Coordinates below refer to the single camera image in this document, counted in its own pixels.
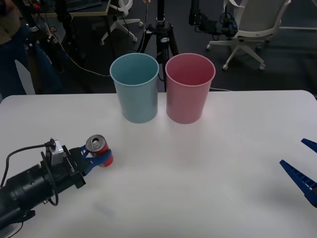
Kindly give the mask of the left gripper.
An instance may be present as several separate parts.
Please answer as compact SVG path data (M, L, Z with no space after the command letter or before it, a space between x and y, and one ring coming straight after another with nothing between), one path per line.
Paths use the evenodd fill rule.
M82 160L86 162L84 171L80 170L79 164ZM85 145L74 150L68 150L64 145L49 146L41 153L41 167L44 171L44 179L52 188L53 193L61 193L72 186L81 188L86 184L86 176L94 167L108 167L113 162L113 155L110 149L99 156L88 157L88 150Z

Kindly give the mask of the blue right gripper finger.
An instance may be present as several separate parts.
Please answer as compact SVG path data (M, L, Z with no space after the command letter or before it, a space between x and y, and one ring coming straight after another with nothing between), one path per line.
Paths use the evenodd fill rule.
M308 146L310 149L312 149L314 152L317 153L317 143L316 142L313 142L313 141L305 139L305 138L303 138L301 140L301 142L303 144L305 144L306 146Z
M317 183L301 173L299 170L291 166L284 160L281 160L280 165L297 185L297 187L303 192L306 199L316 208L317 207Z

